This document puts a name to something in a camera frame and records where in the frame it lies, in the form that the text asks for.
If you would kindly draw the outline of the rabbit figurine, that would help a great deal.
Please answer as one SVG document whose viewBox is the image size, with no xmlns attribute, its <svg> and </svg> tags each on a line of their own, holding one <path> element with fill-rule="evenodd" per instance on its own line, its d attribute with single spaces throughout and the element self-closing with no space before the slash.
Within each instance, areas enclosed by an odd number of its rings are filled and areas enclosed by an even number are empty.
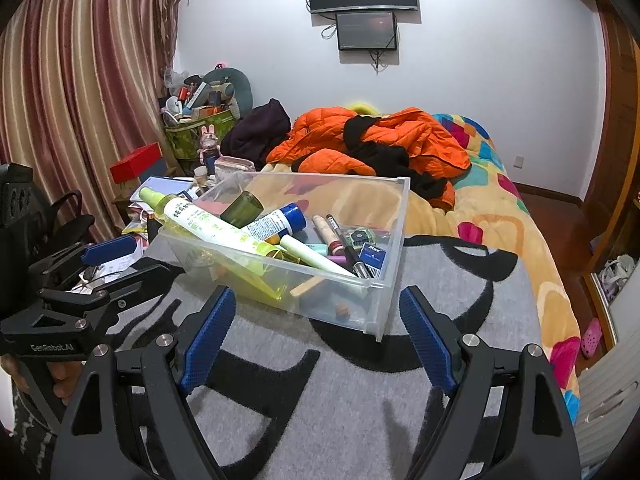
<svg viewBox="0 0 640 480">
<path fill-rule="evenodd" d="M 207 173 L 215 173 L 215 162 L 220 157 L 220 143 L 214 125 L 201 126 L 200 140 L 198 140 L 198 159 Z"/>
</svg>

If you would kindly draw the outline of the red box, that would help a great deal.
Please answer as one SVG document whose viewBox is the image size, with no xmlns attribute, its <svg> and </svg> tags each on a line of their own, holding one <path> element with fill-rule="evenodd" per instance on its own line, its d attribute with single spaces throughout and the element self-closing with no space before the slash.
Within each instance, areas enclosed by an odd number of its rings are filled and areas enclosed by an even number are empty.
<svg viewBox="0 0 640 480">
<path fill-rule="evenodd" d="M 112 180 L 116 184 L 134 180 L 162 158 L 162 150 L 157 142 L 136 148 L 110 167 Z"/>
</svg>

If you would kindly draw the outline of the brown wooden door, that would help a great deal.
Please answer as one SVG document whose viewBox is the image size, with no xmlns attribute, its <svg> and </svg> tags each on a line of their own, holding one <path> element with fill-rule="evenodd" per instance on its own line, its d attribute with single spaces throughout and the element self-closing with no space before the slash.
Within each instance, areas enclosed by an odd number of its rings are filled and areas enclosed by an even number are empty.
<svg viewBox="0 0 640 480">
<path fill-rule="evenodd" d="M 608 0 L 597 0 L 605 54 L 605 107 L 582 211 L 597 237 L 590 272 L 630 246 L 628 217 L 639 185 L 639 46 Z"/>
</svg>

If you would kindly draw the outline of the clear plastic storage box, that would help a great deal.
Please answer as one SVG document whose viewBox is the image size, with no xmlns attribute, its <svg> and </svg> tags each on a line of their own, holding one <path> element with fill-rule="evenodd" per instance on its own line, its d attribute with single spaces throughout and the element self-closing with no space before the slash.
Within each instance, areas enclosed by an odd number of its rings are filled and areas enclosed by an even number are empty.
<svg viewBox="0 0 640 480">
<path fill-rule="evenodd" d="M 264 207 L 258 229 L 282 226 L 293 207 L 300 231 L 278 241 L 280 256 L 241 252 L 237 240 L 207 243 L 162 229 L 153 258 L 178 264 L 203 283 L 242 299 L 382 339 L 404 244 L 406 178 L 246 172 L 217 183 L 197 202 L 224 211 L 249 192 Z"/>
</svg>

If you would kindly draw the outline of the pale green slim tube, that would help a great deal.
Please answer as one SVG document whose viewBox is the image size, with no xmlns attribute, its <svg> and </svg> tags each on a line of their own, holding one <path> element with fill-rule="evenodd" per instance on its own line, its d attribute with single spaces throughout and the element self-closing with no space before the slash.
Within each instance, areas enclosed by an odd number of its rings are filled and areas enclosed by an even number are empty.
<svg viewBox="0 0 640 480">
<path fill-rule="evenodd" d="M 355 274 L 345 270 L 342 266 L 330 261 L 325 256 L 319 255 L 313 250 L 309 249 L 306 244 L 296 240 L 291 235 L 283 235 L 280 239 L 279 245 L 289 254 L 299 258 L 308 266 L 312 266 L 315 269 L 322 271 L 341 274 L 354 278 Z"/>
</svg>

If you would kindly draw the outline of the yellow-green spray bottle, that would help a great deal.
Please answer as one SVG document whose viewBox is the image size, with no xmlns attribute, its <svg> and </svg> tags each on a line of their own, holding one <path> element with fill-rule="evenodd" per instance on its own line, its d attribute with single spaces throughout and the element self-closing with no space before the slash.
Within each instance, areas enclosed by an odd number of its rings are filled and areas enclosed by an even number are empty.
<svg viewBox="0 0 640 480">
<path fill-rule="evenodd" d="M 276 246 L 258 240 L 183 197 L 165 195 L 146 186 L 139 191 L 139 197 L 153 209 L 155 219 L 175 233 L 256 256 L 281 255 Z"/>
</svg>

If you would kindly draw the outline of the white blue-capped cream tube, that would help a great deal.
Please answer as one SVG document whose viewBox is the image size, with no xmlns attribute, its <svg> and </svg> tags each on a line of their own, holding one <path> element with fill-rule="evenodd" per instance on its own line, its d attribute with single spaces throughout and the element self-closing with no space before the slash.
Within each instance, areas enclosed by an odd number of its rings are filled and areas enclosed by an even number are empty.
<svg viewBox="0 0 640 480">
<path fill-rule="evenodd" d="M 274 243 L 276 238 L 280 240 L 285 235 L 293 236 L 302 232 L 306 225 L 303 211 L 296 204 L 290 203 L 250 222 L 242 231 L 258 240 Z"/>
</svg>

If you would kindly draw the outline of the green storage basket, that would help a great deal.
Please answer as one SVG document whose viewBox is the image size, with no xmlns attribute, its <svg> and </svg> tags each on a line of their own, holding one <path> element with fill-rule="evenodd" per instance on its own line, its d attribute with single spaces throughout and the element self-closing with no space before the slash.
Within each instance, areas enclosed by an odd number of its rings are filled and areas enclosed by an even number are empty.
<svg viewBox="0 0 640 480">
<path fill-rule="evenodd" d="M 175 126 L 165 126 L 165 136 L 168 145 L 174 152 L 175 159 L 195 160 L 200 149 L 202 128 L 215 127 L 215 134 L 219 141 L 235 126 L 236 119 L 225 110 L 216 115 L 208 116 L 190 122 L 179 122 Z"/>
</svg>

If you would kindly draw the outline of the pink quilted pouch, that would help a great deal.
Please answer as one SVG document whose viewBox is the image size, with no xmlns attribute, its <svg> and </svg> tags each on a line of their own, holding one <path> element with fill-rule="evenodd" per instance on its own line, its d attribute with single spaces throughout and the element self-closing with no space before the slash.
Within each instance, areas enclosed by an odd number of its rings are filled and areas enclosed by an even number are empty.
<svg viewBox="0 0 640 480">
<path fill-rule="evenodd" d="M 235 174 L 236 172 L 256 170 L 254 162 L 250 160 L 233 157 L 233 156 L 220 156 L 214 163 L 215 174 L 217 177 L 224 179 L 227 174 Z"/>
</svg>

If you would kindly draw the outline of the mint green small tube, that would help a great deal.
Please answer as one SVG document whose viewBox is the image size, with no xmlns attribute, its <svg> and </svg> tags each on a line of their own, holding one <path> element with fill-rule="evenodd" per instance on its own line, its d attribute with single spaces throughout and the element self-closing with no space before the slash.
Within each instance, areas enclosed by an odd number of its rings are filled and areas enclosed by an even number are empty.
<svg viewBox="0 0 640 480">
<path fill-rule="evenodd" d="M 330 254 L 329 246 L 327 244 L 312 243 L 312 244 L 307 244 L 307 247 L 313 250 L 314 252 L 316 252 L 317 254 L 325 257 L 327 257 Z"/>
</svg>

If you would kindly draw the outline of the colourful yellow bed quilt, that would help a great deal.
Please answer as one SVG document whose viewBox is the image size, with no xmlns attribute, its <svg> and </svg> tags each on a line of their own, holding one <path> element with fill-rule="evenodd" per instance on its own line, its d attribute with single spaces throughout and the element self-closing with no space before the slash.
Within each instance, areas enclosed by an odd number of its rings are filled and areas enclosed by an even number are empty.
<svg viewBox="0 0 640 480">
<path fill-rule="evenodd" d="M 431 115 L 416 107 L 382 115 L 367 105 L 319 107 L 299 116 L 291 130 L 268 148 L 267 170 L 379 176 L 370 164 L 350 154 L 346 122 L 357 115 L 375 123 L 364 142 L 400 146 L 410 169 L 445 179 L 433 198 L 420 193 L 410 200 L 405 231 L 410 235 L 456 236 L 474 244 L 518 255 L 529 274 L 546 352 L 564 396 L 568 414 L 578 415 L 580 399 L 575 364 L 579 327 L 551 250 L 506 174 L 494 142 L 474 120 L 448 114 Z"/>
</svg>

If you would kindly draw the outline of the striped red curtain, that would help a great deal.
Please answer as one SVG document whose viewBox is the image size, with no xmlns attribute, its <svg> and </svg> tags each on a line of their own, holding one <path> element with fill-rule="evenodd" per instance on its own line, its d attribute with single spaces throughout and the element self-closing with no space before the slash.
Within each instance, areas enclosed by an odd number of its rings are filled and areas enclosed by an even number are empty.
<svg viewBox="0 0 640 480">
<path fill-rule="evenodd" d="M 178 0 L 23 0 L 1 34 L 1 159 L 50 200 L 77 188 L 96 240 L 120 231 L 111 166 L 167 144 Z"/>
</svg>

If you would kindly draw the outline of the yellow transparent flat pouch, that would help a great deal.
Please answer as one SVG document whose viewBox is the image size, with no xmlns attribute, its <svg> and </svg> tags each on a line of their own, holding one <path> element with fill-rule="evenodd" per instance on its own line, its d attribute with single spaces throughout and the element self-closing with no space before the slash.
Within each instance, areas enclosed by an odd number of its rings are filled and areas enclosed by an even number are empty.
<svg viewBox="0 0 640 480">
<path fill-rule="evenodd" d="M 226 285 L 245 299 L 262 302 L 263 304 L 280 304 L 284 300 L 286 286 L 270 284 L 260 274 L 262 265 L 250 263 L 243 266 L 225 255 L 213 255 L 209 258 L 210 273 L 219 283 Z"/>
</svg>

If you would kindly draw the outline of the black silver pen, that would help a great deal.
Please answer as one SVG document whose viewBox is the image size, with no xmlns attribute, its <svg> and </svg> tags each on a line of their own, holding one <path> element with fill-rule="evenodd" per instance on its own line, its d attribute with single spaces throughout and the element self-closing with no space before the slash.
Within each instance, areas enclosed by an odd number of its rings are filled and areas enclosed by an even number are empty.
<svg viewBox="0 0 640 480">
<path fill-rule="evenodd" d="M 343 245 L 347 262 L 350 264 L 350 266 L 352 267 L 352 270 L 358 276 L 358 278 L 362 278 L 363 280 L 372 278 L 370 271 L 368 270 L 366 265 L 361 261 L 360 257 L 356 253 L 355 248 L 353 248 L 352 245 L 349 244 L 349 242 L 346 240 L 346 237 L 340 225 L 336 222 L 332 214 L 326 215 L 326 222 L 328 222 L 329 227 L 332 229 L 334 234 L 337 236 L 338 240 Z"/>
</svg>

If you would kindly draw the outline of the dark green pump bottle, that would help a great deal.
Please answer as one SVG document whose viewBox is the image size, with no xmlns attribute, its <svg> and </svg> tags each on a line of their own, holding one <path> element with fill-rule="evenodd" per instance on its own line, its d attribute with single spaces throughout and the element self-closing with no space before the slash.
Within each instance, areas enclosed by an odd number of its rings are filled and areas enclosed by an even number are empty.
<svg viewBox="0 0 640 480">
<path fill-rule="evenodd" d="M 222 221 L 238 229 L 248 226 L 264 211 L 258 198 L 248 191 L 243 191 L 220 215 Z"/>
</svg>

